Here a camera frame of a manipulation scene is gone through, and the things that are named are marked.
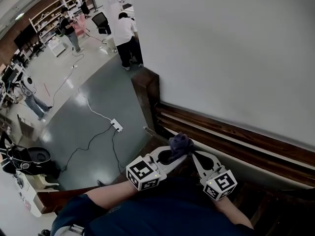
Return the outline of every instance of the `purple cloth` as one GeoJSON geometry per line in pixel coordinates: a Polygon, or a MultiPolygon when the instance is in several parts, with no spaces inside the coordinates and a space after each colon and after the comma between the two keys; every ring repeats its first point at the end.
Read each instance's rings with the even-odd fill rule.
{"type": "Polygon", "coordinates": [[[178,133],[173,138],[170,138],[169,144],[172,151],[172,155],[169,158],[169,161],[175,161],[182,155],[188,154],[189,152],[193,151],[193,141],[182,132],[178,133]]]}

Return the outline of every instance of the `white shirt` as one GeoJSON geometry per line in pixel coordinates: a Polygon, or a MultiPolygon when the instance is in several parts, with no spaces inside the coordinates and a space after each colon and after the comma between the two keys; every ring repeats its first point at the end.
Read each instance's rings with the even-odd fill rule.
{"type": "Polygon", "coordinates": [[[115,25],[116,46],[128,43],[137,31],[136,23],[130,18],[121,18],[115,25]]]}

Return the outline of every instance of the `jeans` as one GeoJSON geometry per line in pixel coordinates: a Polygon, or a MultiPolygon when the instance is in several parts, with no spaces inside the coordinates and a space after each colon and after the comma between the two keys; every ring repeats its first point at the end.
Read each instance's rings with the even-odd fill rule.
{"type": "Polygon", "coordinates": [[[78,53],[79,51],[81,51],[81,48],[79,46],[79,41],[78,41],[78,37],[75,34],[75,31],[73,33],[70,33],[69,35],[67,35],[67,37],[69,38],[74,50],[78,53]]]}
{"type": "Polygon", "coordinates": [[[35,112],[35,114],[37,114],[39,118],[44,117],[44,113],[40,110],[40,108],[45,112],[49,110],[47,105],[44,102],[42,102],[40,99],[35,97],[33,94],[31,96],[26,97],[25,103],[26,105],[28,105],[30,109],[32,109],[35,112]]]}
{"type": "Polygon", "coordinates": [[[134,37],[132,37],[129,42],[122,45],[118,45],[117,50],[118,50],[120,59],[123,62],[123,67],[130,66],[130,61],[129,61],[130,52],[136,57],[139,63],[143,63],[140,44],[139,42],[136,41],[134,37]]]}

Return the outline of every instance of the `white box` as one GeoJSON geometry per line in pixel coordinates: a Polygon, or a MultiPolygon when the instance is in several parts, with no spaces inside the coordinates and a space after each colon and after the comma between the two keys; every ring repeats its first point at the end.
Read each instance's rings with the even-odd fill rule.
{"type": "Polygon", "coordinates": [[[218,201],[230,194],[236,185],[237,181],[235,177],[232,172],[228,170],[207,181],[203,191],[207,193],[210,198],[218,201]]]}
{"type": "Polygon", "coordinates": [[[161,177],[141,156],[128,164],[126,175],[139,191],[158,186],[161,177]]]}

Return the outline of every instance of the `cable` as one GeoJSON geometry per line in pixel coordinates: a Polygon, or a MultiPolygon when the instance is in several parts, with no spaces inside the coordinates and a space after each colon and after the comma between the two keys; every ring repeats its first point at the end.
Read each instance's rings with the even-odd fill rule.
{"type": "Polygon", "coordinates": [[[93,111],[92,108],[90,107],[89,99],[88,99],[87,97],[85,97],[85,98],[87,99],[88,107],[90,108],[90,110],[91,110],[93,113],[95,113],[95,114],[97,114],[97,115],[99,115],[99,116],[102,116],[102,117],[105,118],[105,119],[108,119],[108,120],[112,121],[110,118],[105,117],[105,116],[103,116],[103,115],[101,115],[101,114],[99,114],[99,113],[93,111]]]}
{"type": "Polygon", "coordinates": [[[63,85],[65,84],[65,82],[67,81],[67,79],[69,79],[69,77],[72,75],[73,71],[74,71],[74,66],[76,65],[77,62],[79,62],[81,59],[84,58],[84,54],[79,54],[79,55],[74,55],[73,54],[73,51],[72,51],[72,55],[75,56],[75,57],[79,57],[81,55],[83,55],[81,58],[79,58],[73,65],[72,65],[72,71],[71,73],[69,74],[69,76],[64,80],[64,82],[61,84],[61,86],[58,88],[58,90],[54,93],[54,96],[53,96],[53,105],[52,107],[55,105],[55,96],[57,94],[57,92],[63,87],[63,85]]]}
{"type": "Polygon", "coordinates": [[[94,138],[95,137],[97,137],[97,136],[99,136],[99,135],[101,135],[101,134],[104,134],[104,133],[106,133],[110,128],[111,128],[111,126],[113,126],[112,124],[109,126],[109,128],[108,129],[106,129],[105,131],[103,131],[103,132],[101,132],[101,133],[98,133],[98,134],[96,134],[96,135],[94,135],[93,137],[92,137],[92,139],[90,139],[90,141],[89,141],[89,144],[88,144],[88,147],[87,148],[81,148],[81,147],[79,147],[79,148],[77,148],[72,154],[71,154],[71,156],[69,157],[69,159],[68,159],[68,161],[67,161],[67,163],[66,163],[66,165],[65,165],[65,167],[63,168],[63,170],[61,170],[61,172],[64,172],[64,171],[66,171],[67,170],[67,167],[68,167],[68,164],[69,164],[69,162],[70,162],[70,160],[71,160],[71,158],[74,156],[74,154],[79,150],[79,149],[81,149],[81,150],[85,150],[85,151],[88,151],[89,149],[90,149],[90,144],[91,144],[91,142],[94,140],[94,138]]]}
{"type": "Polygon", "coordinates": [[[86,96],[84,96],[84,95],[83,95],[83,97],[86,98],[88,107],[89,107],[89,109],[90,109],[93,113],[95,113],[95,114],[97,114],[97,115],[99,115],[99,116],[102,116],[102,117],[105,118],[105,119],[108,119],[108,120],[112,121],[110,118],[105,117],[105,116],[101,115],[100,113],[97,113],[97,112],[93,111],[92,108],[91,108],[91,106],[90,106],[90,101],[89,101],[89,99],[88,99],[86,96]]]}
{"type": "Polygon", "coordinates": [[[89,36],[89,37],[91,37],[91,38],[95,38],[96,40],[98,40],[99,42],[101,42],[101,43],[103,43],[103,44],[106,44],[105,42],[103,42],[102,40],[100,40],[100,39],[98,39],[98,38],[96,38],[96,37],[93,37],[93,36],[90,36],[90,35],[88,35],[87,33],[85,33],[87,36],[89,36]]]}
{"type": "Polygon", "coordinates": [[[116,160],[117,160],[117,166],[118,166],[118,170],[120,172],[120,174],[122,174],[122,171],[120,170],[120,167],[121,167],[121,163],[120,161],[118,160],[118,157],[117,157],[117,154],[116,154],[116,151],[115,151],[115,145],[114,145],[114,136],[117,132],[117,129],[115,129],[115,132],[113,134],[113,137],[112,137],[112,144],[113,144],[113,151],[114,151],[114,154],[115,154],[115,157],[116,157],[116,160]]]}

